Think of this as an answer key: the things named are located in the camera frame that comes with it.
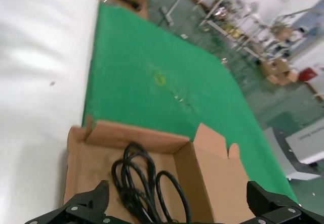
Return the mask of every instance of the white tablecloth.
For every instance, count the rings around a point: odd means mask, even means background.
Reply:
[[[97,10],[97,0],[0,0],[0,224],[61,203]]]

